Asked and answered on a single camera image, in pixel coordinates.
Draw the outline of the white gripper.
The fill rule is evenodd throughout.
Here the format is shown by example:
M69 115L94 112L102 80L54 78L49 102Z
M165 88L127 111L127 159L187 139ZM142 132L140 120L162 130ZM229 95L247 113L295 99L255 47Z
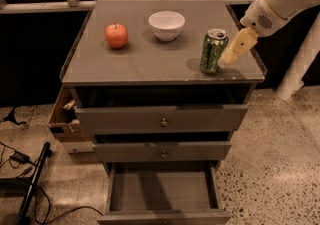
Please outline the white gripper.
M268 0L254 0L248 7L240 23L241 29L223 51L219 65L231 65L257 44L259 37L268 37L289 22L281 17Z

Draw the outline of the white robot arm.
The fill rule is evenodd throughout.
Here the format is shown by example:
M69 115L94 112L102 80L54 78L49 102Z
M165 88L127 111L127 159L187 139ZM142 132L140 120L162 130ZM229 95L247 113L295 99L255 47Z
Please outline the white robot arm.
M320 4L320 0L254 0L240 19L243 26L221 54L222 68L237 61L254 47L261 37L282 29L302 11Z

